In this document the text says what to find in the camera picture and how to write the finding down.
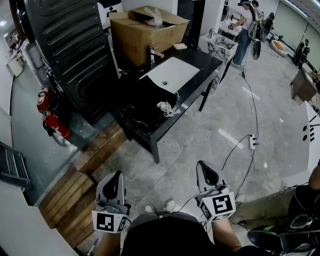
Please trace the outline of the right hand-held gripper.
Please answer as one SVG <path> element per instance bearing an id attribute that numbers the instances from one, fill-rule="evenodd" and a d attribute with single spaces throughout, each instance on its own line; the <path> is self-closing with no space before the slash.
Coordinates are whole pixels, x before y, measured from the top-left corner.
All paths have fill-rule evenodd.
<path id="1" fill-rule="evenodd" d="M 226 185 L 223 171 L 216 165 L 200 160 L 196 164 L 197 185 L 200 193 L 195 197 L 208 222 L 229 218 L 235 211 L 235 196 Z"/>

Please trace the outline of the chrome faucet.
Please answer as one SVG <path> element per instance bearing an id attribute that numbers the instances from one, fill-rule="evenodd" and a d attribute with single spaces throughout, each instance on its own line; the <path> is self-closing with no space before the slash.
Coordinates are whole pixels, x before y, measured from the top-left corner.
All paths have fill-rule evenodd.
<path id="1" fill-rule="evenodd" d="M 155 62 L 155 57 L 159 57 L 160 59 L 164 58 L 164 54 L 155 51 L 155 49 L 151 46 L 147 47 L 147 62 L 153 64 Z"/>

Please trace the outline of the brown wooden cabinet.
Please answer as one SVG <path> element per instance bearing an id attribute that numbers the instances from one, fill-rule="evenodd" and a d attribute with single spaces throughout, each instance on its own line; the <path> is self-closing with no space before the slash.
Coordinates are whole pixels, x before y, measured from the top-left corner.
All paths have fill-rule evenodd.
<path id="1" fill-rule="evenodd" d="M 293 100 L 298 97 L 302 102 L 310 102 L 315 95 L 320 96 L 320 91 L 303 68 L 298 71 L 290 86 Z"/>

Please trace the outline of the large red fire extinguisher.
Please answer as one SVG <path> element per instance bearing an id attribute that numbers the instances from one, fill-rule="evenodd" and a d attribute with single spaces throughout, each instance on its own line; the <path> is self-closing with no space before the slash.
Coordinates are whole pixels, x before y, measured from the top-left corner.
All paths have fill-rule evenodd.
<path id="1" fill-rule="evenodd" d="M 56 132 L 66 140 L 69 140 L 72 137 L 72 131 L 51 111 L 45 111 L 43 113 L 43 122 L 48 133 Z"/>

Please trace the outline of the black tall cabinet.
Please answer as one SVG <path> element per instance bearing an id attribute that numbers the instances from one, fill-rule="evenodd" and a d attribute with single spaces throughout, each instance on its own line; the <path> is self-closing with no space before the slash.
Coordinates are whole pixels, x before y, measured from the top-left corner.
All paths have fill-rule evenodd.
<path id="1" fill-rule="evenodd" d="M 189 20 L 182 43 L 197 49 L 206 0 L 178 0 L 177 15 Z"/>

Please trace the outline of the white curved desk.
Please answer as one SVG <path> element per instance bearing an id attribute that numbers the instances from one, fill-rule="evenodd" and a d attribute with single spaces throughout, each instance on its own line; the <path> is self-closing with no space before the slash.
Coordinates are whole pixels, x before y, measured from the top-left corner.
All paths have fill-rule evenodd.
<path id="1" fill-rule="evenodd" d="M 306 183 L 320 161 L 320 116 L 307 101 L 292 113 L 289 135 L 281 179 L 291 187 Z"/>

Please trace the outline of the person's right shoe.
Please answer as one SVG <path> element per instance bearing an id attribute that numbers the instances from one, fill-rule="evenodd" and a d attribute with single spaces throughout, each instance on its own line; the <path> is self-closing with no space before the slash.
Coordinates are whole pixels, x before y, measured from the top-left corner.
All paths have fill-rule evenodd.
<path id="1" fill-rule="evenodd" d="M 164 204 L 162 211 L 164 213 L 172 213 L 175 209 L 175 206 L 176 206 L 175 200 L 173 198 L 170 198 Z"/>

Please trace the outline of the white panel with black icon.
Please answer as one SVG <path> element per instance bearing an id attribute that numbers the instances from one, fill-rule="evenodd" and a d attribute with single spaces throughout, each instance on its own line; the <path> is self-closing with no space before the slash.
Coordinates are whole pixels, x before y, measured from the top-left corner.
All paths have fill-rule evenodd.
<path id="1" fill-rule="evenodd" d="M 104 30 L 111 26 L 109 17 L 111 13 L 122 13 L 124 11 L 121 0 L 97 0 L 97 6 Z"/>

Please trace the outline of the brown cardboard box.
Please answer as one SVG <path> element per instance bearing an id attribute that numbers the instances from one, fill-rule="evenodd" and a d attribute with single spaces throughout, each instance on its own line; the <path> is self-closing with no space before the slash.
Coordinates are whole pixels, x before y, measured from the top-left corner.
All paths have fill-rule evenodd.
<path id="1" fill-rule="evenodd" d="M 155 7 L 142 6 L 128 12 L 113 12 L 110 14 L 111 35 L 113 47 L 119 54 L 125 55 L 137 67 L 147 62 L 147 47 L 162 53 L 174 44 L 182 42 L 188 19 L 159 9 L 165 28 L 155 28 L 144 23 L 151 15 L 144 7 L 152 11 Z"/>

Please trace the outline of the white marble pattern cabinet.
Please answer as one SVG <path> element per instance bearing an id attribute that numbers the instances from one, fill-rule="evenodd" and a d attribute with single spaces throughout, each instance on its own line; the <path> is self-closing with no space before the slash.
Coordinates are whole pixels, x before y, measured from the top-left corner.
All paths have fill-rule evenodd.
<path id="1" fill-rule="evenodd" d="M 207 33 L 199 38 L 197 48 L 209 54 L 212 58 L 222 61 L 222 64 L 214 71 L 215 77 L 212 88 L 216 90 L 228 72 L 238 48 L 238 43 L 220 34 L 212 34 L 210 36 Z"/>

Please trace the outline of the black ribbed metal appliance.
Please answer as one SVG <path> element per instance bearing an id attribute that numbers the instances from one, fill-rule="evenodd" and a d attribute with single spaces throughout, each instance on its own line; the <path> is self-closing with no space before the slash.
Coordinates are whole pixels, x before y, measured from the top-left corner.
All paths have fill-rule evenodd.
<path id="1" fill-rule="evenodd" d="M 110 86 L 118 81 L 109 34 L 104 33 L 67 54 L 51 68 L 53 77 L 91 125 L 108 112 Z"/>
<path id="2" fill-rule="evenodd" d="M 36 42 L 52 69 L 96 50 L 85 63 L 109 63 L 97 0 L 15 0 L 17 15 L 30 42 Z"/>

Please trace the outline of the person's grey trousers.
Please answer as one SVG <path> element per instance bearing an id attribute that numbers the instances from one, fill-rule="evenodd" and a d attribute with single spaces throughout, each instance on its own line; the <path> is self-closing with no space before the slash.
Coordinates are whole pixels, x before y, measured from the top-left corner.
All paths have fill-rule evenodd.
<path id="1" fill-rule="evenodd" d="M 182 219 L 182 220 L 187 220 L 187 221 L 192 221 L 195 223 L 200 223 L 196 217 L 194 217 L 193 215 L 184 213 L 184 212 L 179 212 L 179 211 L 175 211 L 175 212 L 165 212 L 162 214 L 163 217 L 174 217 L 174 218 L 178 218 L 178 219 Z M 143 223 L 146 222 L 150 222 L 150 221 L 154 221 L 159 219 L 160 216 L 157 215 L 154 212 L 144 212 L 142 214 L 140 214 L 135 220 L 132 221 L 131 225 L 141 225 Z"/>

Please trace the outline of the person's black shirt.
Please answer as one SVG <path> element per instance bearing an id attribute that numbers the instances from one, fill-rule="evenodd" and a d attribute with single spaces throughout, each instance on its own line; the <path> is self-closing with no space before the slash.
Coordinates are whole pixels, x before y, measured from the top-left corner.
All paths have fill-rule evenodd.
<path id="1" fill-rule="evenodd" d="M 121 256 L 272 256 L 247 245 L 236 252 L 214 245 L 194 217 L 159 216 L 150 212 L 132 221 Z"/>

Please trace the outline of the grey drain pipe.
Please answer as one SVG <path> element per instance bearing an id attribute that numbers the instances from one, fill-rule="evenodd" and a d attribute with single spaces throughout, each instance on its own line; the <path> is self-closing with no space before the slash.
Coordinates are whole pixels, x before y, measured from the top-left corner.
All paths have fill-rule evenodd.
<path id="1" fill-rule="evenodd" d="M 108 29 L 108 42 L 109 42 L 109 47 L 110 47 L 113 63 L 114 63 L 114 66 L 115 66 L 115 71 L 116 71 L 118 79 L 120 79 L 121 78 L 121 74 L 120 74 L 120 71 L 119 71 L 119 68 L 118 68 L 118 64 L 117 64 L 117 60 L 116 60 L 116 56 L 115 56 L 115 53 L 114 53 L 111 28 Z"/>

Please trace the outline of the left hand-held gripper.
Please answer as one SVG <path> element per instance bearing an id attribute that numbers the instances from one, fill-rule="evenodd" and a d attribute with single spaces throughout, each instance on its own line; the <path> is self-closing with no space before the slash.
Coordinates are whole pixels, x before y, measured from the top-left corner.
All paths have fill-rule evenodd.
<path id="1" fill-rule="evenodd" d="M 123 204 L 125 182 L 120 170 L 109 174 L 97 185 L 96 198 L 95 210 L 92 211 L 94 230 L 104 233 L 121 233 L 128 220 L 131 205 Z"/>

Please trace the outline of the person's left forearm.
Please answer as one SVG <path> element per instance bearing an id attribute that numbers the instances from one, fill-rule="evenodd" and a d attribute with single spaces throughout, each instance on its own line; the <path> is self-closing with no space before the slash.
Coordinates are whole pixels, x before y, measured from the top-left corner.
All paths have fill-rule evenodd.
<path id="1" fill-rule="evenodd" d="M 121 234 L 104 233 L 94 252 L 94 256 L 120 256 L 120 254 Z"/>

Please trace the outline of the white sink basin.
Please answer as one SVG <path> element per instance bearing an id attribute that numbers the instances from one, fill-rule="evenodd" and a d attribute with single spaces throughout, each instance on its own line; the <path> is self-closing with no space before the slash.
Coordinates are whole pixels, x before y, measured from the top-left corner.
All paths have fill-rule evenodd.
<path id="1" fill-rule="evenodd" d="M 149 77 L 158 87 L 175 94 L 199 71 L 199 68 L 176 57 L 171 57 L 139 79 Z"/>

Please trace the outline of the white hair dryer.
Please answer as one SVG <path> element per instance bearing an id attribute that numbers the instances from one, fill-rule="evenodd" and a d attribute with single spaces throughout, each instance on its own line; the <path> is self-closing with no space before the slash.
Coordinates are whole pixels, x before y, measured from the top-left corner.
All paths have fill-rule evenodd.
<path id="1" fill-rule="evenodd" d="M 173 117 L 175 115 L 176 110 L 171 107 L 171 105 L 166 101 L 161 101 L 157 104 L 157 107 L 163 112 L 163 115 L 168 117 Z"/>

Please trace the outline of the grey metal folding rack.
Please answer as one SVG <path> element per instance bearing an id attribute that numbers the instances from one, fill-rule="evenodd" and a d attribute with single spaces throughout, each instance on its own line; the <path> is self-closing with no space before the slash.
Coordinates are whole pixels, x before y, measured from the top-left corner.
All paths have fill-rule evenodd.
<path id="1" fill-rule="evenodd" d="M 23 154 L 0 142 L 0 181 L 25 190 L 32 190 Z"/>

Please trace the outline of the white and blue pen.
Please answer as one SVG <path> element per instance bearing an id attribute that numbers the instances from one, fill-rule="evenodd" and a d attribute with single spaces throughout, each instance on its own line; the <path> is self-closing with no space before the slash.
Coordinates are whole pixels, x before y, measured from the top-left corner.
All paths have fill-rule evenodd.
<path id="1" fill-rule="evenodd" d="M 90 250 L 88 251 L 88 253 L 86 254 L 86 256 L 92 256 L 92 255 L 93 255 L 94 249 L 95 249 L 96 245 L 98 244 L 98 241 L 99 241 L 99 239 L 97 238 L 97 239 L 94 241 L 94 244 L 92 245 L 92 247 L 90 248 Z"/>

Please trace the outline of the small red fire extinguisher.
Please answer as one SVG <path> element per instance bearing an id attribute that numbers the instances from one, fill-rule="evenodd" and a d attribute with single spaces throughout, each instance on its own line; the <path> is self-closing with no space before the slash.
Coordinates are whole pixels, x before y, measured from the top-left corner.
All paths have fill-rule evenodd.
<path id="1" fill-rule="evenodd" d="M 36 107 L 40 113 L 47 111 L 49 105 L 51 103 L 51 92 L 48 87 L 42 89 L 41 92 L 38 93 L 38 100 Z"/>

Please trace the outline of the wooden plank pallet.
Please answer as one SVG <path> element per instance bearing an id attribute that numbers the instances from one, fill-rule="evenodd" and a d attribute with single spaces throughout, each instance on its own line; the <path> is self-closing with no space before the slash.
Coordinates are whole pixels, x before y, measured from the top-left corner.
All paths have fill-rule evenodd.
<path id="1" fill-rule="evenodd" d="M 38 206 L 48 227 L 58 231 L 71 248 L 94 232 L 92 211 L 97 185 L 91 175 L 72 167 Z"/>

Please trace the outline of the black marble vanity counter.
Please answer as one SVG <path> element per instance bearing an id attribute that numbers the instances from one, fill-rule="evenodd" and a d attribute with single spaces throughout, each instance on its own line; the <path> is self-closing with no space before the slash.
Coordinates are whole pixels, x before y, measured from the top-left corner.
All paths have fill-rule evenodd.
<path id="1" fill-rule="evenodd" d="M 140 79 L 171 57 L 200 69 L 175 94 L 157 86 L 148 76 Z M 119 85 L 113 87 L 111 112 L 128 139 L 140 143 L 158 164 L 158 141 L 199 96 L 203 96 L 204 101 L 207 99 L 215 77 L 214 71 L 221 64 L 221 60 L 198 49 L 170 48 L 164 52 L 164 58 L 157 59 L 153 64 L 146 63 L 122 76 Z M 168 102 L 175 109 L 175 115 L 165 117 L 157 107 L 159 102 Z"/>

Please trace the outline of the clear plastic wrap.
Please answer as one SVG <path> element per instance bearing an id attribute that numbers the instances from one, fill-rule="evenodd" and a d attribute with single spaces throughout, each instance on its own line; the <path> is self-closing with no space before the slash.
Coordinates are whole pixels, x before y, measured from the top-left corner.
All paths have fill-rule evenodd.
<path id="1" fill-rule="evenodd" d="M 148 26 L 151 26 L 157 29 L 162 29 L 167 27 L 164 20 L 162 19 L 159 9 L 155 7 L 154 10 L 151 10 L 148 7 L 144 7 L 144 11 L 149 15 L 151 15 L 151 18 L 144 19 L 144 23 L 146 23 Z"/>

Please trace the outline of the person's right forearm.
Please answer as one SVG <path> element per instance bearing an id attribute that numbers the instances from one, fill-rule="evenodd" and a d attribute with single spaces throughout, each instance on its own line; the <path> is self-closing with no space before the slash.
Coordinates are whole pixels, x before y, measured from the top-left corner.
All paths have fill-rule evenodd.
<path id="1" fill-rule="evenodd" d="M 241 242 L 232 230 L 227 218 L 213 221 L 211 223 L 211 229 L 213 238 L 231 252 L 237 252 L 242 248 Z"/>

